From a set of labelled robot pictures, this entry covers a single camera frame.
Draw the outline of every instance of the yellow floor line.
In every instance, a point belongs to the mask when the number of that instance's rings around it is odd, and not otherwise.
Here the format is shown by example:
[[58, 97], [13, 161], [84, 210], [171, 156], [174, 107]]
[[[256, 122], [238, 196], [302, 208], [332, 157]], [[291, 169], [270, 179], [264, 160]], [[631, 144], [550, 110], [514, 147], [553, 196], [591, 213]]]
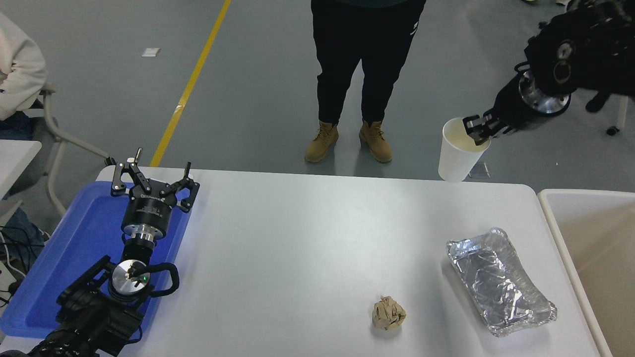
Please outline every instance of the yellow floor line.
[[174, 113], [172, 114], [172, 118], [168, 123], [168, 127], [165, 129], [163, 133], [163, 138], [159, 142], [159, 147], [154, 152], [154, 156], [152, 157], [152, 161], [150, 162], [151, 167], [157, 167], [161, 163], [161, 159], [163, 159], [163, 154], [165, 153], [168, 144], [170, 143], [170, 139], [172, 138], [172, 134], [174, 130], [177, 128], [178, 120], [181, 118], [181, 114], [185, 109], [185, 105], [187, 104], [187, 100], [190, 98], [190, 94], [192, 93], [192, 89], [196, 84], [196, 80], [198, 79], [199, 74], [201, 73], [201, 69], [203, 68], [203, 64], [205, 64], [205, 60], [207, 59], [207, 55], [210, 52], [211, 46], [214, 43], [214, 39], [218, 34], [218, 29], [220, 28], [220, 24], [223, 23], [223, 19], [225, 18], [225, 14], [227, 13], [227, 8], [229, 7], [229, 3], [231, 0], [225, 0], [223, 4], [223, 8], [220, 10], [218, 14], [218, 18], [216, 19], [216, 23], [214, 24], [214, 28], [212, 28], [210, 36], [207, 38], [207, 43], [205, 43], [205, 47], [201, 52], [201, 56], [196, 62], [196, 66], [192, 71], [192, 75], [190, 76], [190, 80], [187, 82], [185, 86], [185, 90], [183, 91], [183, 95], [181, 95], [181, 99], [178, 101], [178, 105], [176, 109], [174, 109]]

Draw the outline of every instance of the robotic arm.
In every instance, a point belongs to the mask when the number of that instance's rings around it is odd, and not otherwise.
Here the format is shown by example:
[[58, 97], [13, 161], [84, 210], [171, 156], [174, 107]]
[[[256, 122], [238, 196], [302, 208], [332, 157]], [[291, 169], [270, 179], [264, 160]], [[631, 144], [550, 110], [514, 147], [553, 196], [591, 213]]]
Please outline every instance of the robotic arm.
[[[144, 302], [178, 288], [177, 267], [166, 262], [151, 265], [150, 257], [156, 241], [166, 235], [172, 209], [189, 212], [199, 184], [189, 178], [190, 163], [183, 178], [171, 185], [147, 179], [137, 167], [140, 155], [141, 148], [125, 163], [112, 160], [115, 172], [110, 195], [127, 194], [129, 198], [121, 224], [124, 248], [120, 262], [112, 263], [105, 255], [62, 292], [55, 318], [59, 327], [31, 352], [7, 351], [0, 357], [94, 357], [98, 349], [117, 356], [125, 345], [142, 338], [144, 316], [138, 310]], [[121, 180], [124, 173], [132, 178], [131, 189]], [[189, 196], [179, 201], [176, 193], [182, 189], [188, 189]], [[157, 291], [150, 284], [150, 275], [161, 271], [169, 272], [172, 285]], [[131, 339], [137, 331], [139, 337]]]
[[635, 96], [635, 0], [572, 0], [567, 12], [541, 23], [529, 39], [527, 62], [483, 116], [463, 119], [477, 145], [490, 137], [531, 130], [567, 110], [577, 88], [597, 90], [589, 112], [613, 93]]

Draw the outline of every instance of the person's leg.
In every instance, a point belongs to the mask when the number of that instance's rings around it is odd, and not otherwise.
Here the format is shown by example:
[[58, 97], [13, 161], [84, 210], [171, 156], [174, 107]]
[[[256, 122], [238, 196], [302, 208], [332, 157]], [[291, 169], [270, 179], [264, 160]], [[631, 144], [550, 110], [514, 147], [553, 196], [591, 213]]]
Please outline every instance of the person's leg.
[[15, 112], [5, 120], [0, 120], [0, 139], [32, 140], [33, 132], [29, 117], [23, 112]]
[[365, 24], [372, 30], [362, 55], [364, 86], [362, 118], [369, 124], [384, 120], [385, 109], [406, 63], [425, 0], [410, 0], [377, 9]]
[[313, 38], [322, 73], [317, 76], [318, 118], [337, 125], [346, 91], [361, 58], [359, 12], [333, 0], [312, 0]]
[[42, 252], [44, 236], [40, 230], [29, 220], [27, 214], [21, 209], [11, 216], [6, 226], [2, 228], [5, 243], [9, 254], [23, 260], [27, 266], [32, 266], [37, 256]]

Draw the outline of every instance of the chair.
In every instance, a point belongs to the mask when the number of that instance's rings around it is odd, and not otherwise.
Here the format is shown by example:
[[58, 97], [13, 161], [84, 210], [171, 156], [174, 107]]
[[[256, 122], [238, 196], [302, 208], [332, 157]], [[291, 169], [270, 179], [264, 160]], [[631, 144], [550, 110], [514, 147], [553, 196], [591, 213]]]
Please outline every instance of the chair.
[[[64, 150], [68, 143], [103, 157], [106, 165], [111, 165], [112, 159], [105, 151], [62, 131], [58, 127], [57, 120], [53, 117], [53, 103], [51, 99], [52, 94], [55, 92], [57, 92], [57, 86], [55, 86], [54, 83], [46, 83], [40, 91], [43, 101], [40, 102], [38, 99], [31, 106], [31, 109], [44, 110], [44, 117], [30, 119], [33, 127], [33, 140], [41, 142], [42, 149], [13, 184], [10, 194], [24, 191], [35, 185], [42, 176], [48, 176], [46, 181], [46, 195], [60, 216], [64, 216], [66, 208], [55, 194], [55, 180], [57, 179], [60, 164], [64, 156]], [[57, 151], [53, 150], [55, 143], [59, 143]]]

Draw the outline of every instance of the foil container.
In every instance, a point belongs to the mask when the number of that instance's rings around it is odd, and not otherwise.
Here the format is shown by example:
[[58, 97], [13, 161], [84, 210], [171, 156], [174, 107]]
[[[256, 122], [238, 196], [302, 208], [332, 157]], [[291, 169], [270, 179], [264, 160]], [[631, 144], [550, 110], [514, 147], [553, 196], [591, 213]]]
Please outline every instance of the foil container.
[[489, 331], [496, 337], [554, 321], [556, 306], [525, 273], [507, 233], [449, 241], [448, 256]]

